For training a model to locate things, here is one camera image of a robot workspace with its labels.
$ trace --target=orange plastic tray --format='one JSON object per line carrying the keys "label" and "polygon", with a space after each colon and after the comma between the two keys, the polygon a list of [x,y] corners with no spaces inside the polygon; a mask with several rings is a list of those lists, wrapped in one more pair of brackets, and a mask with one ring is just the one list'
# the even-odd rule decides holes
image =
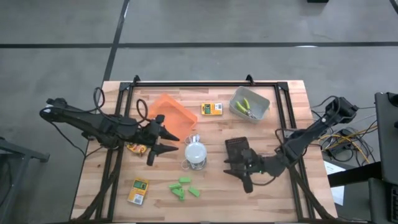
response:
{"label": "orange plastic tray", "polygon": [[168,94],[162,94],[149,106],[148,117],[155,118],[156,115],[165,116],[164,126],[174,136],[184,142],[196,125],[198,118]]}

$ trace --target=white label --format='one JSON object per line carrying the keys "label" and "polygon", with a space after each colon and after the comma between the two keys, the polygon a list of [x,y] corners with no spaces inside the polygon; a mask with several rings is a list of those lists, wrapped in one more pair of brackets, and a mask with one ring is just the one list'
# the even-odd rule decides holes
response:
{"label": "white label", "polygon": [[[345,171],[345,169],[331,164],[330,162],[323,161],[325,163],[326,174],[334,174],[335,172]],[[344,186],[332,187],[331,194],[335,203],[343,206],[344,202]]]}
{"label": "white label", "polygon": [[144,201],[144,196],[136,194],[134,196],[134,200],[132,201],[133,203],[136,203],[138,205],[142,205],[142,202]]}
{"label": "white label", "polygon": [[[45,107],[46,108],[50,108],[50,107],[53,107],[53,105],[46,105]],[[49,112],[51,112],[51,110],[50,109],[46,109],[46,110],[43,110],[43,112],[49,113]]]}
{"label": "white label", "polygon": [[221,103],[215,103],[214,107],[216,110],[223,110],[223,105]]}

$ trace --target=yellow box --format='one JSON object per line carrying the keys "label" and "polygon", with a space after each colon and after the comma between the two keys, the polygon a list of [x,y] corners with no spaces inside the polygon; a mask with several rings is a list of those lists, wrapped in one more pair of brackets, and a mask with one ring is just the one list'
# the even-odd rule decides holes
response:
{"label": "yellow box", "polygon": [[127,201],[135,203],[137,205],[142,205],[145,194],[148,189],[148,185],[149,185],[148,180],[135,178],[129,196],[127,198]]}
{"label": "yellow box", "polygon": [[201,104],[202,115],[222,115],[223,104],[222,103],[202,103]]}

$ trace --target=yellow cable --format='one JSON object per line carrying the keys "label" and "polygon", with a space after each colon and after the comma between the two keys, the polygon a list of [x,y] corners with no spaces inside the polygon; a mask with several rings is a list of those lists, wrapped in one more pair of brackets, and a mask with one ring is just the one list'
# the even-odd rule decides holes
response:
{"label": "yellow cable", "polygon": [[353,142],[351,139],[349,139],[349,138],[347,138],[345,136],[340,136],[338,134],[326,134],[326,135],[320,137],[320,139],[324,139],[324,138],[327,138],[327,137],[342,138],[342,139],[345,139],[345,140],[349,141],[362,154],[362,156],[365,158],[366,162],[368,162],[368,164],[370,164],[368,158],[365,156],[365,154],[363,153],[362,149],[360,147],[358,147],[358,145],[355,144],[355,142]]}
{"label": "yellow cable", "polygon": [[[367,132],[367,131],[374,131],[374,130],[375,130],[374,128],[377,129],[377,125],[372,126],[372,127],[370,127],[369,129],[364,129],[364,130],[362,130],[362,131],[358,131],[358,132],[356,132],[356,133],[350,134],[349,136],[347,136],[347,138],[351,138],[351,137],[353,137],[353,136],[360,135],[360,134],[362,134],[362,133],[364,133],[364,132]],[[342,143],[343,141],[344,141],[344,139],[343,139],[343,140],[339,140],[337,143],[334,143],[333,145],[326,147],[326,149],[330,149],[330,148],[336,147],[337,145],[339,145],[339,144]]]}

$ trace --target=clear plastic container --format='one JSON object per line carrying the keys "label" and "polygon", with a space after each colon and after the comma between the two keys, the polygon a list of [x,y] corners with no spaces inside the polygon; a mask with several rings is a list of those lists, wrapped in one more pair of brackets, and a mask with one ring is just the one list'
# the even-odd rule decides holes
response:
{"label": "clear plastic container", "polygon": [[[250,118],[248,115],[236,109],[236,102],[238,101],[242,104],[243,98],[246,98],[248,100],[250,104],[250,109],[253,115],[256,117],[256,119]],[[243,86],[238,87],[235,94],[232,96],[232,98],[229,101],[229,110],[232,113],[254,124],[264,119],[264,113],[268,110],[268,108],[269,108],[269,100],[267,98],[264,98],[261,95],[258,95],[257,93]]]}

